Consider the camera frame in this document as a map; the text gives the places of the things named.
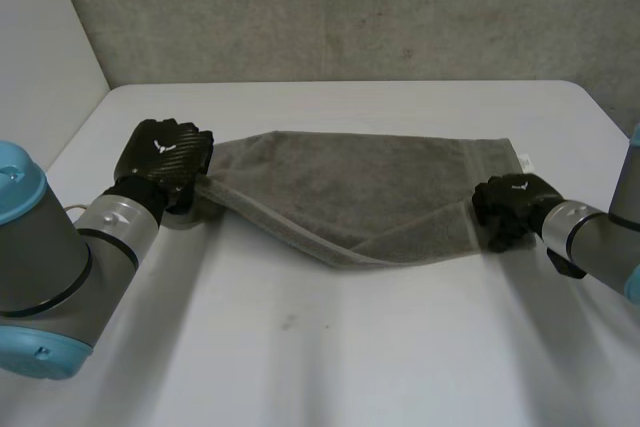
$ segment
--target gray towel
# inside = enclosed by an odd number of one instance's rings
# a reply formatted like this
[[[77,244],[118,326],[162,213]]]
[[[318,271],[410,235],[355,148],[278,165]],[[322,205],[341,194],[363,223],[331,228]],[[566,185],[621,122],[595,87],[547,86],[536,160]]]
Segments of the gray towel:
[[[335,267],[427,264],[480,250],[474,187],[513,172],[507,139],[270,132],[216,145],[195,202]]]

